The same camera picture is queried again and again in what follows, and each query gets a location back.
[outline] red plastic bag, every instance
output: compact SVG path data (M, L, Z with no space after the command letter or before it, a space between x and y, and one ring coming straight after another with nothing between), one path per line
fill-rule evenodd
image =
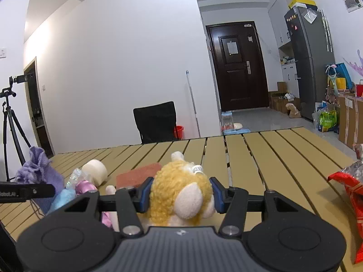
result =
M345 186L345 190L349 195L353 205L355 216L357 219L358 232L363 239L363 184L354 176L357 171L360 171L360 166L363 167L362 161L355 162L353 165L345 168L343 172L336 172L328 177L328 181L335 180ZM363 244L357 251L355 264L363 262Z

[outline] tripod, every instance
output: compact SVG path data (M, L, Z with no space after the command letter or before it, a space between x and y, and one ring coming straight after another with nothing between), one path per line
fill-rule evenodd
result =
M14 144L15 144L15 149L16 149L16 152L18 153L21 165L24 165L25 158L24 158L24 155L23 155L23 153L21 151L19 140L18 140L18 137L16 135L14 122L15 122L21 136L25 140L26 144L28 145L28 147L30 147L30 143L29 143L27 137L25 136L25 133L24 133L23 129L21 128L20 123L19 123L16 115L15 115L14 111L11 109L11 106L9 104L9 96L13 96L13 97L16 96L16 93L11 90L12 86L13 86L13 78L12 77L10 77L9 82L10 82L10 87L9 88L4 88L2 90L2 92L0 93L0 98L3 98L3 97L6 98L6 101L2 104L2 113L4 114L4 127L3 127L3 136L2 136L2 138L3 138L3 143L4 143L4 160L5 160L5 171L6 171L6 181L7 182L10 181L9 169L8 169L8 157L7 157L7 152L6 152L6 139L7 139L6 135L7 135L7 120L8 119L9 119L10 131L11 131L11 134L13 136L13 140L14 140Z

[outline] wooden slat table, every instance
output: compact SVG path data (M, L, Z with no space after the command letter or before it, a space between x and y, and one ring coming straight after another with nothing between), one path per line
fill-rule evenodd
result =
M52 158L52 162L67 180L73 169L92 159L101 160L108 170L107 181L99 187L101 194L105 194L106 186L115 185L118 174L154 162L165 165L175 151L183 152L187 161L202 164L205 174L217 177L225 187L244 188L255 195L274 189L319 215L346 238L347 253L339 271L363 271L363 264L353 264L362 240L349 198L341 184L326 182L330 174L354 160L305 128L123 145L59 154ZM224 215L215 214L203 224L218 228L223 218ZM16 240L38 217L29 202L12 203L0 204L0 220ZM245 231L260 222L260 213L248 213Z

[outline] purple towel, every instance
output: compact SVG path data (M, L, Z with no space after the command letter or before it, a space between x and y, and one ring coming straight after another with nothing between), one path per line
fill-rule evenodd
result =
M30 160L16 172L15 181L23 184L47 183L54 186L56 189L54 197L34 199L42 212L46 214L54 199L64 189L64 179L50 166L52 161L45 155L44 149L35 146L30 147L29 155Z

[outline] green bag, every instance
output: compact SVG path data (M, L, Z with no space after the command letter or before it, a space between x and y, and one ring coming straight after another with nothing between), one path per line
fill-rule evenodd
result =
M319 131L333 131L337 126L336 111L323 111L319 118Z

